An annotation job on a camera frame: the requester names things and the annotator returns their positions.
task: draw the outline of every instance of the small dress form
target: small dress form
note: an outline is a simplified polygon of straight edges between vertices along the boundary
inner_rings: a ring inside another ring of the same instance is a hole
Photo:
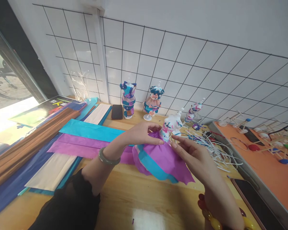
[[[151,120],[151,117],[158,113],[158,109],[161,107],[160,97],[164,94],[164,90],[160,87],[160,84],[150,87],[149,90],[151,94],[144,103],[144,110],[148,113],[148,115],[144,116],[145,120]]]
[[[148,134],[163,140],[164,144],[143,144],[135,145],[132,148],[133,160],[139,172],[145,175],[154,175],[159,180],[169,179],[172,183],[195,182],[186,163],[170,146],[170,132],[182,127],[180,113],[179,111],[166,118],[160,131]]]
[[[193,121],[196,114],[202,109],[204,100],[205,100],[205,98],[203,98],[203,100],[201,102],[196,102],[193,105],[191,105],[189,112],[187,113],[187,115],[185,117],[183,125],[185,125],[185,123],[189,123],[189,122]]]
[[[134,103],[135,103],[135,96],[134,91],[136,89],[136,83],[124,82],[124,84],[119,85],[120,88],[124,91],[122,96],[122,104],[125,109],[124,117],[126,119],[130,119],[134,114]]]

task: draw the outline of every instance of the blue paper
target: blue paper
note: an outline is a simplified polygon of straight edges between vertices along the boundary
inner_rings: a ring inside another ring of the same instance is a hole
[[[143,166],[149,171],[154,177],[158,180],[166,180],[169,179],[172,183],[178,183],[178,180],[173,177],[171,174],[165,173],[157,163],[145,152],[143,149],[144,145],[138,145],[139,149],[139,160],[143,164]]]
[[[97,100],[98,100],[97,97],[92,97],[92,98],[91,98],[91,102],[90,102],[90,99],[89,99],[89,98],[86,99],[85,101],[86,101],[87,103],[89,103],[89,104],[81,111],[80,116],[78,116],[76,119],[77,119],[77,120],[81,120],[83,117],[85,117],[85,115],[91,110],[91,108],[93,108],[94,106],[96,106]]]
[[[99,141],[111,142],[125,131],[71,119],[63,128],[61,128],[60,132]]]
[[[99,122],[98,125],[103,125],[103,123],[105,122],[107,116],[109,115],[110,111],[112,109],[112,106],[108,109],[108,111],[106,112],[106,114],[103,116],[102,120]],[[71,165],[71,167],[69,168],[69,170],[67,171],[67,173],[65,174],[65,176],[63,177],[62,181],[60,182],[60,184],[58,185],[58,187],[56,188],[63,188],[63,186],[65,185],[66,181],[68,180],[68,178],[72,175],[72,173],[76,170],[76,168],[78,167],[80,161],[82,160],[82,157],[77,157],[76,160],[73,162],[73,164]],[[43,190],[43,189],[37,189],[37,188],[31,188],[29,190],[30,192],[34,192],[34,193],[40,193],[40,194],[45,194],[45,195],[49,195],[52,196],[54,195],[54,191],[49,191],[49,190]]]
[[[25,184],[52,156],[53,153],[47,153],[47,150],[60,136],[61,134],[57,134],[51,141],[42,147],[35,156],[0,185],[0,212],[17,197],[18,193],[26,188]]]

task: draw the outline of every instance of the mannequin figure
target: mannequin figure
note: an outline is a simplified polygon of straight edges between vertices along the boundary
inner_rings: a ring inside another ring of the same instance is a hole
[[[144,102],[144,110],[147,115],[144,115],[144,119],[147,121],[151,120],[151,117],[155,116],[158,113],[158,109],[161,107],[160,97],[164,94],[164,90],[160,87],[160,81],[157,86],[152,86],[149,88],[151,94],[149,98]]]
[[[137,87],[136,83],[130,83],[130,78],[128,78],[128,82],[124,82],[124,84],[119,85],[122,90],[124,90],[122,95],[122,103],[125,109],[124,117],[126,119],[130,119],[134,114],[134,103],[135,103],[135,96],[134,91]]]

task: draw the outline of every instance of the bicycle wheel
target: bicycle wheel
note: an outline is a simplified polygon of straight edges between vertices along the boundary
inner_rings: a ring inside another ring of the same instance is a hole
[[[24,100],[31,93],[14,73],[0,74],[0,96],[12,100]]]

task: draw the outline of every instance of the white wall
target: white wall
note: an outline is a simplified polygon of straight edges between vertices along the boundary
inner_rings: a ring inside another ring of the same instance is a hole
[[[108,0],[105,17],[288,57],[288,0]]]
[[[80,0],[9,0],[61,95],[70,89],[35,4],[89,12]],[[107,0],[105,17],[288,57],[288,0]]]

